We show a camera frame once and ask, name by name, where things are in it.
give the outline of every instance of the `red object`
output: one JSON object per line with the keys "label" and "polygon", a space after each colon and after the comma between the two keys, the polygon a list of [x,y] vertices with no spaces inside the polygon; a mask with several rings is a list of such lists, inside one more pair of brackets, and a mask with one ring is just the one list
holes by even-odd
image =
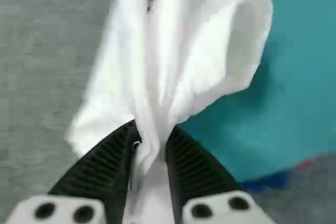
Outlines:
{"label": "red object", "polygon": [[302,167],[306,167],[310,165],[311,165],[311,161],[304,161],[302,164],[295,166],[295,168],[302,168]]}

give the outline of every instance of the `blue object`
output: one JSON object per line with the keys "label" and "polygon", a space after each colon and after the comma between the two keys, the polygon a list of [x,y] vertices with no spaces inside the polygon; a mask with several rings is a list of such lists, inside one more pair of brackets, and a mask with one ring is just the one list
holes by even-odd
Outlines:
{"label": "blue object", "polygon": [[262,193],[266,188],[286,189],[289,180],[288,172],[275,173],[257,180],[241,182],[240,186],[245,191],[251,191],[256,194]]}
{"label": "blue object", "polygon": [[336,149],[335,0],[272,1],[251,86],[181,124],[241,182]]}

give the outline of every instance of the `gray carpet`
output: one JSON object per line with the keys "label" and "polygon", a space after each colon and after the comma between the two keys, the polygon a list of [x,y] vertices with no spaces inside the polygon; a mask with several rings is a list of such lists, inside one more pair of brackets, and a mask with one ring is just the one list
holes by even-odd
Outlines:
{"label": "gray carpet", "polygon": [[[110,0],[0,0],[0,222],[45,193],[75,157],[64,132],[80,104]],[[279,223],[336,223],[336,156],[255,196]]]}

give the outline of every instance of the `teal mat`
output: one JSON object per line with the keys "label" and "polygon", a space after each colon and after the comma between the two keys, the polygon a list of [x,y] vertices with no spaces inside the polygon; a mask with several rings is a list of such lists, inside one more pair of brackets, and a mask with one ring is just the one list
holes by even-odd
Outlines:
{"label": "teal mat", "polygon": [[251,86],[181,124],[238,181],[336,148],[336,0],[272,0]]}

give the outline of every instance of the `black gripper pad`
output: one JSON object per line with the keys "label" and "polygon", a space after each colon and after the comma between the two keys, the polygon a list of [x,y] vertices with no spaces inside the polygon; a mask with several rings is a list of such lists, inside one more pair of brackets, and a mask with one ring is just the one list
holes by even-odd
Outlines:
{"label": "black gripper pad", "polygon": [[107,223],[121,223],[135,141],[141,139],[131,121],[77,161],[49,194],[98,199],[104,204]]}
{"label": "black gripper pad", "polygon": [[176,224],[188,200],[241,190],[213,155],[177,127],[166,145],[166,162]]}

